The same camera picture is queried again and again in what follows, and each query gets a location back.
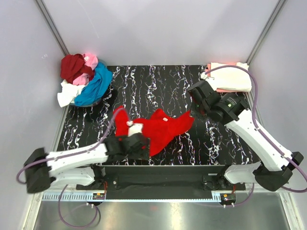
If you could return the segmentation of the bright red t shirt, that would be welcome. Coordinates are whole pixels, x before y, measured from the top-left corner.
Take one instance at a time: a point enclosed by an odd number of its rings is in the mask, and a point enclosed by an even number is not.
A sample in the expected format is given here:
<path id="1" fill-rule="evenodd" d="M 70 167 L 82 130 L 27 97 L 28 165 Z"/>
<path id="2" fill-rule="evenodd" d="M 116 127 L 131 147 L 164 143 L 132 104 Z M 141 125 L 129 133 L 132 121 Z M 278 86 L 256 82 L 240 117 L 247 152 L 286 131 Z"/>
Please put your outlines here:
<path id="1" fill-rule="evenodd" d="M 128 113 L 123 106 L 117 108 L 113 114 L 115 117 L 116 136 L 127 136 Z M 134 123 L 142 123 L 142 134 L 150 139 L 150 156 L 160 153 L 176 136 L 182 135 L 190 130 L 194 118 L 187 111 L 178 118 L 169 117 L 162 109 L 157 109 L 149 119 L 137 118 Z"/>

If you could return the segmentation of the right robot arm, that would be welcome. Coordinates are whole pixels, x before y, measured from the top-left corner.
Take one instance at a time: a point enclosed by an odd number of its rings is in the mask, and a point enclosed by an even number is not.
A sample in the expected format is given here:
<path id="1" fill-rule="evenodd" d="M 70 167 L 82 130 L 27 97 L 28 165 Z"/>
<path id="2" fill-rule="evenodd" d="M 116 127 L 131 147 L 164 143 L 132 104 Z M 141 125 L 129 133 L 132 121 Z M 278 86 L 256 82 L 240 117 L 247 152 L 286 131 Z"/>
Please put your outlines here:
<path id="1" fill-rule="evenodd" d="M 221 96 L 201 80 L 188 88 L 192 98 L 190 114 L 198 119 L 210 118 L 238 134 L 256 153 L 260 161 L 246 165 L 227 165 L 213 178 L 212 190 L 237 183 L 257 183 L 275 192 L 289 182 L 293 170 L 302 160 L 300 152 L 291 152 L 252 119 L 245 99 L 235 93 Z"/>

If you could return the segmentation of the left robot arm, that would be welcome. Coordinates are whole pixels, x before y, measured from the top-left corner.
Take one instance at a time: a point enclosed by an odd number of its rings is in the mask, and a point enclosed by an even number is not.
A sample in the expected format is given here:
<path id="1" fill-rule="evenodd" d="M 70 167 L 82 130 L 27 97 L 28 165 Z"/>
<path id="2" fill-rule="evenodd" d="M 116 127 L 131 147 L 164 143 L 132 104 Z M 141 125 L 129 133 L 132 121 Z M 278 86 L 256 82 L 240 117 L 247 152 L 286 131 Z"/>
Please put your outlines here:
<path id="1" fill-rule="evenodd" d="M 120 161 L 126 157 L 133 160 L 149 159 L 150 140 L 141 133 L 131 136 L 110 136 L 93 145 L 67 151 L 46 153 L 44 148 L 33 151 L 24 163 L 26 191 L 40 193 L 52 185 L 90 185 L 93 173 L 80 172 L 79 167 L 91 164 Z"/>

